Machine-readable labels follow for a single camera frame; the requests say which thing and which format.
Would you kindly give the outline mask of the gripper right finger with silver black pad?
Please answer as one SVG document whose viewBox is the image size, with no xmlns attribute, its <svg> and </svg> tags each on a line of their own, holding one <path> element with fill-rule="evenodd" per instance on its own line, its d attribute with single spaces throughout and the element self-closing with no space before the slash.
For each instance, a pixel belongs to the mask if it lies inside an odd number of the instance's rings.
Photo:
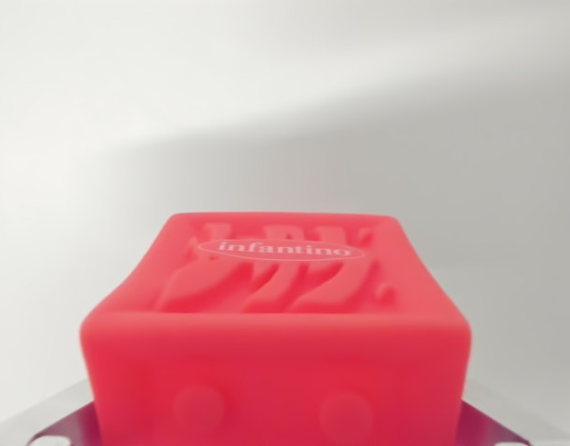
<svg viewBox="0 0 570 446">
<path fill-rule="evenodd" d="M 570 434 L 483 386 L 466 386 L 459 445 L 570 445 Z"/>
</svg>

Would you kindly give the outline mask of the gripper left finger with silver black pad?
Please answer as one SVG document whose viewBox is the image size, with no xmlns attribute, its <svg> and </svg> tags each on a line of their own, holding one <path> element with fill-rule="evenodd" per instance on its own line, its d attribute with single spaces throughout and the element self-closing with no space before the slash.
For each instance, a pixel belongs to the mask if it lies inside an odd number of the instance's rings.
<svg viewBox="0 0 570 446">
<path fill-rule="evenodd" d="M 0 445 L 29 445 L 58 436 L 71 445 L 99 445 L 99 426 L 86 379 L 0 424 Z"/>
</svg>

